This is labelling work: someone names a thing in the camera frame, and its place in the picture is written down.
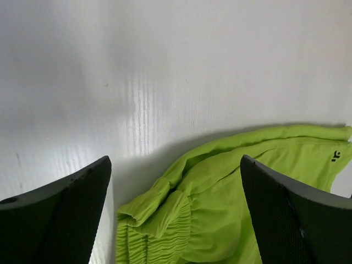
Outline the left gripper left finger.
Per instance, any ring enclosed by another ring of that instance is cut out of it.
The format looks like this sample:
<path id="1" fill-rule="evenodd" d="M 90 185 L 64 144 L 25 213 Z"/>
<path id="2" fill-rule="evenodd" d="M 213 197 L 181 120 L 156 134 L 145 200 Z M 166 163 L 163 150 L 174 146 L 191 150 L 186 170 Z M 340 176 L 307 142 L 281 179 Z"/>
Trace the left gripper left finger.
<path id="1" fill-rule="evenodd" d="M 88 263 L 112 164 L 104 156 L 1 201 L 1 263 Z"/>

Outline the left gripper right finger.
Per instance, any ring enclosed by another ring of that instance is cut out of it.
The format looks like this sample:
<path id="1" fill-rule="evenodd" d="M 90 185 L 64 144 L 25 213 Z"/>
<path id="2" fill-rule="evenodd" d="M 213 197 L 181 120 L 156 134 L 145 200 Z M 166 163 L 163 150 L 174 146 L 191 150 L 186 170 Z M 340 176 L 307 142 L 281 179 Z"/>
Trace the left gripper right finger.
<path id="1" fill-rule="evenodd" d="M 351 263 L 351 199 L 319 190 L 248 155 L 240 173 L 263 263 Z"/>

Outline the green shorts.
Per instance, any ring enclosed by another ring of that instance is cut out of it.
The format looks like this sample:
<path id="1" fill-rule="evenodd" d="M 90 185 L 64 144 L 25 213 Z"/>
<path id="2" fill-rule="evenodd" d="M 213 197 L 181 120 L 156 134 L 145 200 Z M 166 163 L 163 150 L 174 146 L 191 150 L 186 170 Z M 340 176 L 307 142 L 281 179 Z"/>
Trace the green shorts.
<path id="1" fill-rule="evenodd" d="M 117 212 L 116 263 L 260 263 L 240 175 L 248 155 L 323 191 L 351 161 L 351 127 L 290 125 L 208 142 Z"/>

